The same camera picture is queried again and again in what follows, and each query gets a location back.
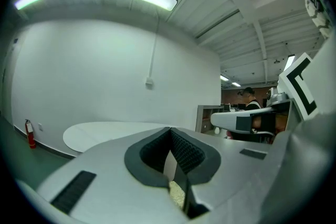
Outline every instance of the oval white tabletop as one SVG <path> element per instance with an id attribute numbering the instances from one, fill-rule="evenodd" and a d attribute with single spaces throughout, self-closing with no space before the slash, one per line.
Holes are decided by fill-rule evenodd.
<path id="1" fill-rule="evenodd" d="M 87 122 L 67 128 L 63 141 L 72 150 L 84 152 L 109 140 L 163 127 L 176 126 L 147 122 Z"/>

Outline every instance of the ceiling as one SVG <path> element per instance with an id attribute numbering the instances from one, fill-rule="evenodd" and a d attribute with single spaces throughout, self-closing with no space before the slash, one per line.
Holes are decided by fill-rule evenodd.
<path id="1" fill-rule="evenodd" d="M 43 0 L 24 12 L 12 9 L 8 23 L 29 19 L 37 11 L 78 4 L 137 10 L 174 24 L 193 36 L 199 46 L 219 55 L 222 82 L 268 86 L 277 82 L 287 56 L 307 52 L 313 57 L 323 38 L 309 18 L 304 0 L 178 0 L 172 12 L 140 0 Z"/>

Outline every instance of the green floor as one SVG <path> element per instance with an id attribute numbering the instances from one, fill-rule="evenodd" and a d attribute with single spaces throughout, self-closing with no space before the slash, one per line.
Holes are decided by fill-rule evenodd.
<path id="1" fill-rule="evenodd" d="M 3 117 L 0 117 L 0 150 L 13 177 L 21 179 L 33 189 L 53 171 L 70 161 L 38 146 L 30 149 L 27 140 L 14 131 Z"/>

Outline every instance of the black baseboard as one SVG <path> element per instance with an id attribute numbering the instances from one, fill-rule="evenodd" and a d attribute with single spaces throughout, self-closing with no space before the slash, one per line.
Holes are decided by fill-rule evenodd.
<path id="1" fill-rule="evenodd" d="M 18 129 L 16 126 L 14 126 L 14 130 L 15 130 L 18 134 L 20 134 L 21 136 L 23 136 L 25 139 L 27 139 L 27 135 L 26 135 L 24 132 L 22 132 L 20 129 Z M 40 148 L 43 148 L 44 150 L 46 150 L 46 151 L 48 151 L 48 152 L 50 152 L 50 153 L 53 153 L 53 154 L 55 154 L 55 155 L 58 155 L 58 156 L 60 156 L 60 157 L 63 157 L 63 158 L 66 158 L 66 159 L 73 159 L 73 158 L 76 158 L 76 157 L 74 157 L 74 156 L 72 156 L 72 155 L 69 155 L 69 154 L 66 154 L 66 153 L 57 151 L 57 150 L 55 150 L 55 149 L 53 149 L 53 148 L 51 148 L 51 147 L 48 147 L 48 146 L 46 146 L 46 145 L 44 145 L 44 144 L 41 144 L 40 142 L 38 142 L 38 141 L 36 141 L 36 140 L 35 140 L 35 143 L 36 143 L 36 146 L 38 146 L 38 147 L 40 147 Z"/>

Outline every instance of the beige textured object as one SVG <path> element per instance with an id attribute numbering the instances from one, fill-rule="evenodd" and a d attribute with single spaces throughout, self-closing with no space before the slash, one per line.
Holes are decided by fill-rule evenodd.
<path id="1" fill-rule="evenodd" d="M 175 181 L 169 182 L 170 197 L 181 208 L 183 208 L 185 193 Z"/>

